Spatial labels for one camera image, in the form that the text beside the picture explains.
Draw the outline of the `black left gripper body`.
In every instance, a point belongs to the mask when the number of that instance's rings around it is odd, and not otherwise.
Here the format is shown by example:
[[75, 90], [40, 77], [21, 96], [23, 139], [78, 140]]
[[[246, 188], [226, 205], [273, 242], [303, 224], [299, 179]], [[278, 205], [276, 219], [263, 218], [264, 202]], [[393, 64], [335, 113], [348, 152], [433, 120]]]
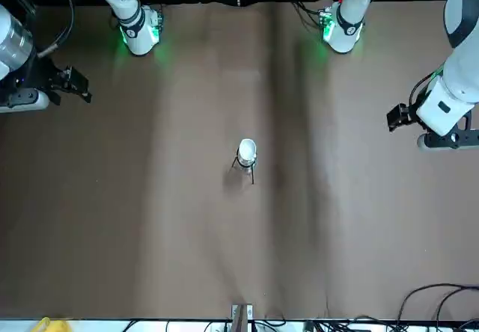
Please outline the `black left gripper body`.
[[422, 129], [426, 129], [427, 125], [417, 114], [418, 107], [419, 105], [417, 103], [413, 103], [408, 106], [409, 119], [407, 125], [418, 124]]

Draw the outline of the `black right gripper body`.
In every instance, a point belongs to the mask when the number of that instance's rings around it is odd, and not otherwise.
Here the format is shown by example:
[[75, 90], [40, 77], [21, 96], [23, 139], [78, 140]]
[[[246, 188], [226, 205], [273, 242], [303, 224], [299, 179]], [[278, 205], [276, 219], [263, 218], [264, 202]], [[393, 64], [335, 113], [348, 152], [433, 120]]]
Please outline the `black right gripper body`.
[[11, 73], [10, 86], [16, 89], [32, 87], [41, 91], [57, 90], [60, 87], [59, 72], [51, 58], [39, 58], [34, 49], [27, 61]]

